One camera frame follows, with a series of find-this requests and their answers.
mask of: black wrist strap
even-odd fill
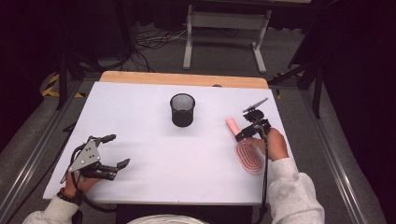
[[[63,193],[63,189],[61,189],[56,196],[58,196],[60,199],[67,201],[69,203],[75,203],[77,206],[80,206],[82,203],[81,197],[79,194],[76,192],[76,195],[74,197],[69,197]]]

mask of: white tabletop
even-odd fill
[[[169,101],[181,92],[196,102],[187,128],[171,120]],[[89,197],[95,202],[260,204],[263,169],[257,174],[243,169],[225,120],[233,117],[240,129],[247,127],[242,111],[265,97],[269,100],[259,109],[285,135],[270,90],[96,82],[43,198],[51,199],[63,186],[60,180],[76,147],[90,135],[114,133],[114,141],[98,148],[101,163],[131,161],[114,181],[92,188]],[[269,168],[272,182],[271,164]]]

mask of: wooden table edge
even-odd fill
[[[267,81],[262,77],[225,77],[191,74],[144,73],[106,71],[101,82],[119,82],[157,85],[214,86],[227,88],[268,89]]]

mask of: pink object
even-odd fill
[[[231,129],[231,132],[233,132],[233,135],[239,134],[239,129],[232,117],[227,118],[225,121],[227,122],[228,127]]]
[[[228,127],[234,135],[239,134],[239,129],[236,126],[233,118],[226,119]],[[240,141],[235,147],[236,156],[242,167],[249,172],[259,172],[262,168],[262,157],[257,153],[257,150],[245,139]]]

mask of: human hand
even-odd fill
[[[260,149],[262,154],[265,155],[265,141],[263,139],[248,138],[247,141]],[[271,161],[288,158],[288,149],[283,135],[275,128],[271,128],[267,135],[268,141],[268,157]]]
[[[99,182],[101,180],[102,179],[98,179],[98,178],[86,178],[85,181],[78,182],[78,189],[80,189],[84,193],[88,193],[88,191],[90,191],[90,189],[93,187],[93,185],[95,185],[97,182]],[[76,191],[77,190],[73,184],[72,175],[69,172],[67,172],[64,193],[71,197],[74,197],[76,194]]]

